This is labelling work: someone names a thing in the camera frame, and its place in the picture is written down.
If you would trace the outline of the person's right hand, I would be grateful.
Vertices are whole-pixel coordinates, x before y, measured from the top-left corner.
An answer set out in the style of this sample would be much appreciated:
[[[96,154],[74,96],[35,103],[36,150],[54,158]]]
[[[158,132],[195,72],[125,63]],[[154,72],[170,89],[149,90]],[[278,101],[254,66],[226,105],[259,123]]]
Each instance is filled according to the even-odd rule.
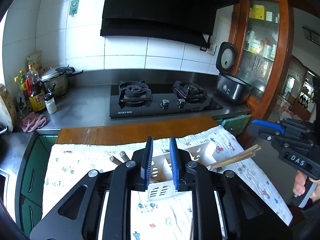
[[[302,194],[304,194],[305,192],[305,184],[306,184],[306,180],[307,180],[307,176],[305,174],[303,174],[302,172],[298,171],[296,173],[295,176],[295,182],[294,182],[294,186],[293,186],[293,193],[296,196],[301,196]],[[314,180],[312,178],[309,178],[309,180],[312,183],[316,183],[317,187],[315,189],[315,191],[311,194],[310,199],[312,200],[313,204],[319,202],[319,198],[320,198],[320,180]]]

